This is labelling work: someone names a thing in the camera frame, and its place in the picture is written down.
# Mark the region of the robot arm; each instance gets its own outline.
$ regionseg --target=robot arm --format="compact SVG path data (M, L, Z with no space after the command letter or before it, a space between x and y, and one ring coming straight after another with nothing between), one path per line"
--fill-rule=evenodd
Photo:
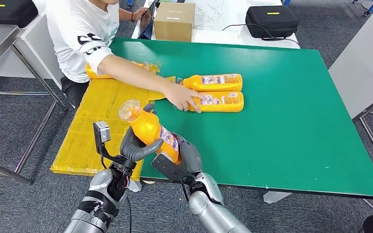
M214 178L202 171L201 156L196 147L173 133L179 143L182 159L177 166L167 157L158 155L152 166L172 182L189 186L189 209L209 233L251 233L223 204L222 194Z
M103 121L94 123L94 132L97 152L113 162L94 176L65 233L106 233L126 198L136 161L155 153L163 144L163 140L158 139L145 146L130 128L121 143L121 155L112 157L105 148L105 142L110 140L109 126ZM207 232L250 233L224 206L214 178L202 171L201 156L195 146L174 135L179 142L182 163L176 165L160 154L154 158L152 166L170 181L189 186L189 197L185 193L189 208Z
M106 233L126 198L129 178L136 161L155 153L163 144L163 140L158 139L152 145L145 146L130 128L122 141L121 155L112 157L105 148L105 142L111 139L106 122L94 123L94 133L97 153L112 160L112 164L92 178L89 190L65 233Z

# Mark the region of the green table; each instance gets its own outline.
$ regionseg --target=green table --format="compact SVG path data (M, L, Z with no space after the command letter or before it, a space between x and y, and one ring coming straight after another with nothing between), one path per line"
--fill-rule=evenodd
M160 75L239 73L244 110L192 113L156 101L162 125L194 143L220 185L373 199L373 163L316 50L115 39ZM163 180L145 160L141 177Z

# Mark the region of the gray carpet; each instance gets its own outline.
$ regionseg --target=gray carpet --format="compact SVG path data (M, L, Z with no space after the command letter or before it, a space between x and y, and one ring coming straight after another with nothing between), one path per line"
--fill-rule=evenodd
M143 1L134 0L134 7ZM364 24L363 9L349 0L293 0L301 20L298 40L303 48L318 49L330 66ZM135 24L124 22L119 35L130 37ZM0 77L0 90L42 90L34 79ZM0 164L14 169L51 103L50 97L0 96ZM22 174L35 179L24 186L0 175L0 233L62 232L85 194L90 177L54 174L49 170L72 121L74 111L58 114L57 107ZM373 129L373 116L368 118ZM373 146L356 125L373 160ZM250 230L259 233L358 232L373 210L350 198L292 194L265 204L264 191L222 188L225 203ZM180 185L146 185L130 193L133 232L204 232L187 209ZM128 232L128 206L109 232Z

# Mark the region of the hand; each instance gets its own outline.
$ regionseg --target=hand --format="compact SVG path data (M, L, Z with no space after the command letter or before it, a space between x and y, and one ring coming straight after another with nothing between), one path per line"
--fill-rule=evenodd
M153 108L153 104L148 104L145 106L144 110L146 112L150 112ZM159 138L151 145L146 146L145 143L135 136L132 127L129 127L121 142L120 153L129 160L137 162L150 154L156 153L156 151L161 148L163 143L164 140Z
M201 110L194 101L194 97L198 97L202 100L206 99L204 95L175 83L169 83L169 85L164 88L162 94L164 94L179 110L188 111L188 104L190 104L197 113L200 113Z
M134 12L133 20L139 21L142 18L142 15L148 10L148 8L141 7Z
M188 142L184 137L171 132L179 144L179 154L181 155L181 167L186 171L195 173L202 171L202 160L198 149L194 144Z

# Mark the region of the black bag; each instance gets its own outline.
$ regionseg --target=black bag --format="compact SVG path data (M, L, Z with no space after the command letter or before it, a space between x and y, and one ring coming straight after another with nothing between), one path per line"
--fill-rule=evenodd
M245 23L252 37L285 38L297 31L299 20L287 6L251 6Z
M38 9L32 0L0 0L0 24L16 24L24 28L37 15Z

